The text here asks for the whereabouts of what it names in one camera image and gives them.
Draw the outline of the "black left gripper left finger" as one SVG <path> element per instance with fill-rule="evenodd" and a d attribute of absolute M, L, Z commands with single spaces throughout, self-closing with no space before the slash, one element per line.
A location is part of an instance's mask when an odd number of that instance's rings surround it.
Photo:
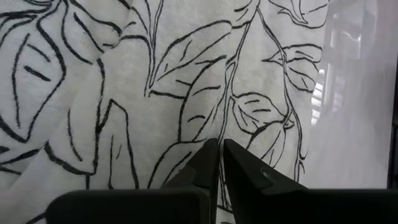
<path fill-rule="evenodd" d="M 162 187 L 176 191 L 165 224 L 216 224 L 219 146 L 209 139 Z"/>

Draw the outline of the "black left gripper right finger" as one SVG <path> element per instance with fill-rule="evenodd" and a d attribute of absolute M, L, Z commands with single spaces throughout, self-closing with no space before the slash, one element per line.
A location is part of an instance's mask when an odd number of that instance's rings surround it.
<path fill-rule="evenodd" d="M 236 224 L 292 223 L 305 187 L 232 139 L 224 141 L 226 185 Z"/>

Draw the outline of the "white patterned garment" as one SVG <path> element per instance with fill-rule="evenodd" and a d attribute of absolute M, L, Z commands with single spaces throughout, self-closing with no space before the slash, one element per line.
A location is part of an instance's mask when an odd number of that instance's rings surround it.
<path fill-rule="evenodd" d="M 0 224 L 163 186 L 209 139 L 305 173 L 331 0 L 0 0 Z"/>

